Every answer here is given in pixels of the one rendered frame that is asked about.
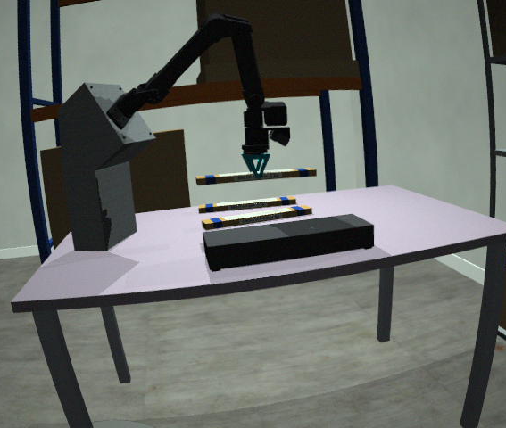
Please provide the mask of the white box labelled e6013 with blue band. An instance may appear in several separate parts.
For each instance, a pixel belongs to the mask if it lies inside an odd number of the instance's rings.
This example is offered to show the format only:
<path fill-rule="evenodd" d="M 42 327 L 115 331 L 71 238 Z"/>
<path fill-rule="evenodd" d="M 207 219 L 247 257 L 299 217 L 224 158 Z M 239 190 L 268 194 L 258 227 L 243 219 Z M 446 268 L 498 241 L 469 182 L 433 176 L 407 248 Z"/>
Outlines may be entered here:
<path fill-rule="evenodd" d="M 228 226 L 240 226 L 245 224 L 252 224 L 281 218 L 298 217 L 309 214 L 312 214 L 312 208 L 303 205 L 277 210 L 265 210 L 222 218 L 205 219 L 202 220 L 202 227 L 205 230 L 210 230 Z"/>

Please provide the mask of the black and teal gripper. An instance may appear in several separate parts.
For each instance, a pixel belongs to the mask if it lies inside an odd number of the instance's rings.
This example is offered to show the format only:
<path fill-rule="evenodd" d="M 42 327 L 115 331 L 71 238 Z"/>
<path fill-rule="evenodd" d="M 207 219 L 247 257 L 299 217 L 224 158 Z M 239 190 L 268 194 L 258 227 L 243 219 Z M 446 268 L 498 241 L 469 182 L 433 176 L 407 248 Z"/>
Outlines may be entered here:
<path fill-rule="evenodd" d="M 250 172 L 254 173 L 256 179 L 260 179 L 262 177 L 263 171 L 265 170 L 267 162 L 270 158 L 270 154 L 267 153 L 268 152 L 267 150 L 269 149 L 268 144 L 257 145 L 256 128 L 263 128 L 263 127 L 245 128 L 245 145 L 242 145 L 242 149 L 244 150 L 242 156 Z M 261 160 L 258 160 L 257 166 L 255 168 L 253 160 L 256 159 Z M 264 161 L 261 166 L 262 159 L 264 159 Z M 260 173 L 258 174 L 257 171 L 259 171 L 260 166 L 261 170 Z"/>

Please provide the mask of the white electrode pack with blue band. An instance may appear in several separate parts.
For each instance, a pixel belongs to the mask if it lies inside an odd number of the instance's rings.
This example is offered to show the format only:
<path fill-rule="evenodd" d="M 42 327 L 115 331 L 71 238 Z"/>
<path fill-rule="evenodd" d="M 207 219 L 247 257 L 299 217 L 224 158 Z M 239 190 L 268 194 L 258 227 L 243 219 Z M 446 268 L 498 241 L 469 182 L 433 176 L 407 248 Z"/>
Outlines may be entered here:
<path fill-rule="evenodd" d="M 195 178 L 197 185 L 215 185 L 215 184 L 255 181 L 255 180 L 317 176 L 316 169 L 307 168 L 307 169 L 287 169 L 287 170 L 288 171 L 280 171 L 280 170 L 263 171 L 262 177 L 260 179 L 256 179 L 253 172 L 222 174 L 214 177 L 201 176 Z"/>

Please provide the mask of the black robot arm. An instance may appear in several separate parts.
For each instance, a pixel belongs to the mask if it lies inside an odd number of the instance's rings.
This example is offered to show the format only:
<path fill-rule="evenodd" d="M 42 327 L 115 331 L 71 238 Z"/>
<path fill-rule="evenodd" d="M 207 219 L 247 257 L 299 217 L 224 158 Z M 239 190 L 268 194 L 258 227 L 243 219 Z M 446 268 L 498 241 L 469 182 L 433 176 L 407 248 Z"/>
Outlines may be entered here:
<path fill-rule="evenodd" d="M 106 112 L 107 116 L 119 129 L 123 129 L 134 113 L 145 103 L 160 103 L 177 79 L 206 49 L 224 37 L 232 37 L 242 92 L 247 105 L 247 110 L 244 111 L 245 127 L 263 126 L 262 111 L 264 123 L 267 126 L 286 126 L 285 103 L 264 102 L 265 97 L 250 32 L 253 32 L 252 26 L 245 18 L 217 12 L 210 14 L 194 35 L 158 73 L 154 73 L 147 83 L 138 85 L 137 89 L 132 88 L 126 95 L 123 94 Z M 271 130 L 270 133 L 269 130 Z M 269 144 L 269 138 L 274 142 L 279 141 L 284 146 L 290 141 L 290 127 L 269 128 L 269 130 L 256 128 L 257 145 Z"/>

